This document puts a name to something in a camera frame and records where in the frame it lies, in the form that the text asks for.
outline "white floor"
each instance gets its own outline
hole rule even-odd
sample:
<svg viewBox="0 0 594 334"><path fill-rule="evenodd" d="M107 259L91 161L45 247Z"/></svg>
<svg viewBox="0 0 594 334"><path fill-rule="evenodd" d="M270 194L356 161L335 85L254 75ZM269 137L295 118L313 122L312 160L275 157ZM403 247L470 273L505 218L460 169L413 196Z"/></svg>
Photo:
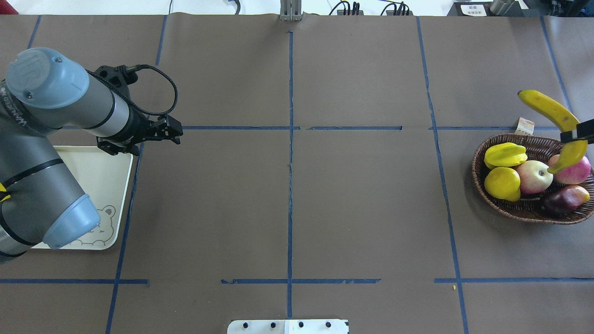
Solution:
<svg viewBox="0 0 594 334"><path fill-rule="evenodd" d="M240 0L240 14L266 14L280 12L280 0ZM527 8L522 0L520 5ZM8 0L20 14L167 14L170 0ZM445 16L453 0L405 0L415 15ZM302 0L305 12L327 15L338 0ZM361 0L365 15L379 15L388 4L381 0ZM189 14L234 14L231 0L173 0L171 12Z"/></svg>

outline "brown basket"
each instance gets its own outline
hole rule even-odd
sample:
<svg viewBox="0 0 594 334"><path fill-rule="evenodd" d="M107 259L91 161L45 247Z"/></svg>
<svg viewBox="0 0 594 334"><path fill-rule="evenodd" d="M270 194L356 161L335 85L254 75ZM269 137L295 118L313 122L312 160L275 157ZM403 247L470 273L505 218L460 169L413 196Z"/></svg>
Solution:
<svg viewBox="0 0 594 334"><path fill-rule="evenodd" d="M500 200L489 195L485 190L485 178L490 171L484 162L485 152L493 145L506 142L524 146L529 160L538 160L544 163L548 163L553 155L559 154L563 145L560 141L551 138L520 136L517 134L498 134L481 143L472 157L472 179L481 197L497 212L522 222L558 225L577 224L588 219L594 213L594 170L592 170L588 179L580 184L590 193L590 200L562 218L552 218L545 215L539 207L538 198L565 187L564 184L553 182L548 189L539 194L522 194L517 202Z"/></svg>

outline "apple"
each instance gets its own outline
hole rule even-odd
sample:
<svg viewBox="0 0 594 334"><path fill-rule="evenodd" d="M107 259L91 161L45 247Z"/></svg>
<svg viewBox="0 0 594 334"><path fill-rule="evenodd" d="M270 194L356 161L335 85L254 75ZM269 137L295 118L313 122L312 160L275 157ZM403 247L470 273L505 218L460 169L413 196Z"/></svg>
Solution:
<svg viewBox="0 0 594 334"><path fill-rule="evenodd" d="M549 166L538 160L528 160L516 168L520 175L520 191L536 194L547 189L553 182L553 174L546 170Z"/></svg>
<svg viewBox="0 0 594 334"><path fill-rule="evenodd" d="M552 166L559 160L559 155L553 155L549 159L549 166ZM553 179L555 182L563 184L580 184L584 182L592 172L592 166L588 158L583 157L577 164L562 169L555 174Z"/></svg>

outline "banana bunch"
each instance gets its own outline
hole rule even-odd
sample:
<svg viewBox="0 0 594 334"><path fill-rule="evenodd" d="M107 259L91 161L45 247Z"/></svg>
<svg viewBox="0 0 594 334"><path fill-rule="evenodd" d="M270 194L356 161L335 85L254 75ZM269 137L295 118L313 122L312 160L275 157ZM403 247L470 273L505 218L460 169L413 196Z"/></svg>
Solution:
<svg viewBox="0 0 594 334"><path fill-rule="evenodd" d="M518 92L518 97L534 111L551 120L561 132L575 130L579 123L567 108L537 90L521 90ZM587 146L587 140L563 144L559 161L550 166L547 171L556 174L564 168L577 164L586 154Z"/></svg>

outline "white bracket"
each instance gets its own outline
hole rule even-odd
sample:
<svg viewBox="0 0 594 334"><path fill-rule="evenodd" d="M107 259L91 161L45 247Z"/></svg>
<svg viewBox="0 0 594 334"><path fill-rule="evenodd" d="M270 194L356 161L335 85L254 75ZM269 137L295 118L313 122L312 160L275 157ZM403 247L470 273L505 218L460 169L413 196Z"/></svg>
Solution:
<svg viewBox="0 0 594 334"><path fill-rule="evenodd" d="M227 334L349 334L349 321L340 319L235 320Z"/></svg>
<svg viewBox="0 0 594 334"><path fill-rule="evenodd" d="M280 0L281 21L301 21L301 0Z"/></svg>

